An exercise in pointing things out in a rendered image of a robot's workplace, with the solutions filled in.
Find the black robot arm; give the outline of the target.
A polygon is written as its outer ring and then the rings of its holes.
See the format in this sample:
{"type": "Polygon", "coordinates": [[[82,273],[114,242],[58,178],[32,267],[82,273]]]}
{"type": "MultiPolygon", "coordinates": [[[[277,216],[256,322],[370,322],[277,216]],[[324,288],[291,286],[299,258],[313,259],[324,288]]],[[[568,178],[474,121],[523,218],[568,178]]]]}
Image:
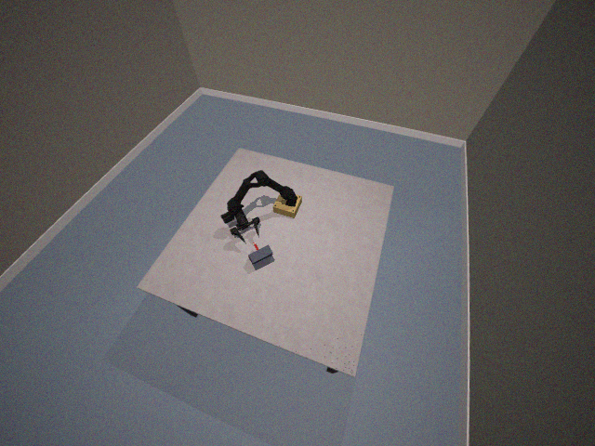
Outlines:
{"type": "Polygon", "coordinates": [[[261,186],[263,186],[263,187],[268,186],[268,187],[278,191],[281,194],[282,198],[287,200],[285,205],[294,206],[294,207],[296,206],[298,197],[294,193],[293,189],[290,189],[287,186],[280,185],[279,183],[270,179],[263,170],[259,170],[255,173],[252,173],[248,178],[245,178],[243,180],[241,187],[236,192],[234,197],[230,198],[229,201],[227,202],[228,212],[221,215],[221,218],[225,224],[234,220],[234,216],[237,217],[244,213],[242,210],[242,207],[244,207],[244,206],[241,204],[241,201],[245,197],[248,190],[251,188],[258,188],[261,186]],[[254,177],[256,178],[257,183],[250,182],[254,177]]]}

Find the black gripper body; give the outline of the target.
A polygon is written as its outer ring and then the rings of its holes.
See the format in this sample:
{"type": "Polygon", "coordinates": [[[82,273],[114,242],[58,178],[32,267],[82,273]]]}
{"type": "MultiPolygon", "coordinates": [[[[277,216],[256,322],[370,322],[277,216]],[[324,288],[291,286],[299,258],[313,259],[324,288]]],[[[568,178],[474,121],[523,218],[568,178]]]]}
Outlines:
{"type": "Polygon", "coordinates": [[[250,226],[250,225],[252,225],[254,223],[257,223],[257,222],[259,223],[259,221],[260,221],[258,217],[255,217],[255,218],[252,219],[251,222],[248,222],[247,219],[246,219],[246,217],[245,217],[245,214],[241,214],[241,215],[237,216],[236,219],[237,219],[240,227],[239,228],[234,227],[234,228],[230,229],[231,235],[233,235],[234,232],[236,232],[238,230],[241,230],[241,229],[243,229],[245,227],[248,227],[248,226],[250,226]]]}

